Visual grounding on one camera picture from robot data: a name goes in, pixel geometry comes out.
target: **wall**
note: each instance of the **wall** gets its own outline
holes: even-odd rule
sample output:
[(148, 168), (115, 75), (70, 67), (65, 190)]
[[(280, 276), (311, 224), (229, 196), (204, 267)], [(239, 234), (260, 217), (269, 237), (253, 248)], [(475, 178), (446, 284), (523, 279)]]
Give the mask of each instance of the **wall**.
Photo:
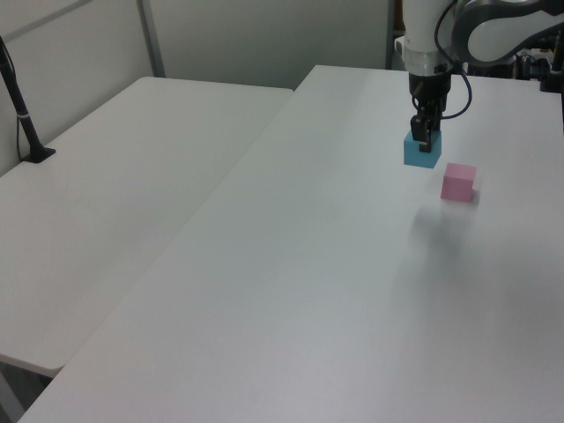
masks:
[(389, 0), (147, 0), (167, 77), (295, 89), (316, 64), (384, 68)]
[[(136, 0), (94, 0), (6, 46), (43, 144), (152, 75)], [(15, 139), (15, 111), (0, 82), (0, 174), (18, 163)]]

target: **table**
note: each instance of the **table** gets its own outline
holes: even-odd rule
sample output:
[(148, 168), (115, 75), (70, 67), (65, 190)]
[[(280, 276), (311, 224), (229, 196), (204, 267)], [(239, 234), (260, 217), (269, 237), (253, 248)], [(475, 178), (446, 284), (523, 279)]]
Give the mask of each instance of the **table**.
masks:
[(406, 73), (316, 67), (22, 422), (563, 421), (560, 96), (471, 82), (429, 170)]
[(55, 375), (290, 90), (143, 78), (0, 179), (0, 361)]

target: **black cable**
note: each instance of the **black cable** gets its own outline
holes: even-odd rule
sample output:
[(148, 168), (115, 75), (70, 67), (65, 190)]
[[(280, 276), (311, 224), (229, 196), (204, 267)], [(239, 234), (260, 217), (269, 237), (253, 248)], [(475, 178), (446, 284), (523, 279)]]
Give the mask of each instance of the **black cable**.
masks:
[(21, 158), (21, 152), (19, 151), (19, 116), (16, 116), (16, 149), (18, 150), (18, 159), (21, 163), (23, 160)]
[(444, 20), (444, 18), (449, 13), (450, 9), (452, 9), (452, 7), (456, 4), (457, 1), (458, 0), (453, 0), (452, 3), (447, 6), (447, 8), (444, 10), (441, 17), (439, 18), (439, 21), (437, 22), (437, 25), (434, 28), (434, 44), (436, 45), (437, 49), (442, 54), (442, 56), (445, 59), (447, 59), (447, 61), (452, 65), (452, 67), (460, 71), (460, 75), (462, 76), (462, 79), (464, 80), (464, 83), (466, 84), (466, 88), (468, 88), (468, 102), (466, 103), (466, 106), (464, 106), (464, 108), (460, 112), (455, 113), (455, 114), (450, 115), (450, 116), (443, 116), (442, 120), (444, 120), (444, 119), (454, 119), (455, 117), (462, 115), (466, 110), (468, 110), (468, 108), (470, 107), (470, 105), (472, 103), (472, 87), (470, 85), (470, 81), (468, 80), (468, 77), (466, 76), (466, 72), (464, 71), (464, 68), (462, 67), (462, 64), (455, 62), (454, 59), (452, 59), (452, 57), (450, 57), (447, 54), (447, 52), (444, 50), (444, 48), (441, 47), (441, 44), (439, 43), (439, 30), (441, 29), (442, 21)]
[(14, 66), (14, 62), (11, 60), (10, 52), (5, 44), (2, 45), (4, 52), (6, 53), (6, 57), (8, 57), (8, 62), (10, 62), (11, 71), (14, 74), (14, 79), (16, 78), (16, 67)]

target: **pink cube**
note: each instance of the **pink cube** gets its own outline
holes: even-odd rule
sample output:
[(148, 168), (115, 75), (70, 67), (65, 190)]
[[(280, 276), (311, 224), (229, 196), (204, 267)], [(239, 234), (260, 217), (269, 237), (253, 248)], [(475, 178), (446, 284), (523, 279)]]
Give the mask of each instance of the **pink cube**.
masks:
[(472, 187), (476, 178), (476, 167), (449, 163), (442, 179), (441, 198), (445, 200), (472, 201)]

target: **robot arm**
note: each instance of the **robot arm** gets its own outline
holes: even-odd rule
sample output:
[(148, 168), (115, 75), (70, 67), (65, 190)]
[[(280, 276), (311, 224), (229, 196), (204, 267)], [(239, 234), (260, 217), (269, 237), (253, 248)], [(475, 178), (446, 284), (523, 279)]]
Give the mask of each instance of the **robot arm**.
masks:
[[(431, 152), (455, 71), (446, 56), (476, 66), (502, 62), (562, 26), (564, 0), (404, 0), (404, 24), (397, 50), (418, 110), (412, 135), (421, 152)], [(435, 42), (437, 29), (436, 41), (446, 55)]]

